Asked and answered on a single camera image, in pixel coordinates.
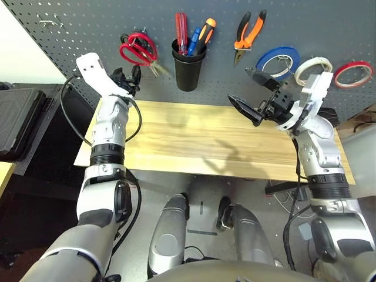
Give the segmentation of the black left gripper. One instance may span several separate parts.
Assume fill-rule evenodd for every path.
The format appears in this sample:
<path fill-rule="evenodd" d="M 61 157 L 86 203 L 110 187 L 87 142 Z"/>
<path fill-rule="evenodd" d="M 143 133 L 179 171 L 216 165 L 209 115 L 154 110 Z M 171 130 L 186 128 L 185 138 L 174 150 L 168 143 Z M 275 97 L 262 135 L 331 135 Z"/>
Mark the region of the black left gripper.
<path fill-rule="evenodd" d="M 110 75 L 111 80 L 113 80 L 115 84 L 128 91 L 133 97 L 135 97 L 136 92 L 140 91 L 139 84 L 141 77 L 142 72 L 139 65 L 133 66 L 131 76 L 125 76 L 122 67 L 115 69 L 112 75 Z"/>

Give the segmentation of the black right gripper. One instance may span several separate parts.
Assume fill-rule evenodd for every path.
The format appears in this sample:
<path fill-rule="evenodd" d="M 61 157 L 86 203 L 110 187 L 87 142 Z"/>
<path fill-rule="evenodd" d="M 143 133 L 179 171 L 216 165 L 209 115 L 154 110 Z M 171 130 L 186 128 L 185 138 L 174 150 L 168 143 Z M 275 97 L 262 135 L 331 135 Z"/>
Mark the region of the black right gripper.
<path fill-rule="evenodd" d="M 244 99 L 228 94 L 227 98 L 230 103 L 239 113 L 249 119 L 254 126 L 259 126 L 263 118 L 272 120 L 277 124 L 283 124 L 288 121 L 292 117 L 290 110 L 295 102 L 293 95 L 286 90 L 279 90 L 281 87 L 280 82 L 268 73 L 254 67 L 245 68 L 245 71 L 258 85 L 275 92 L 271 94 L 268 100 L 262 101 L 259 108 L 260 113 Z"/>

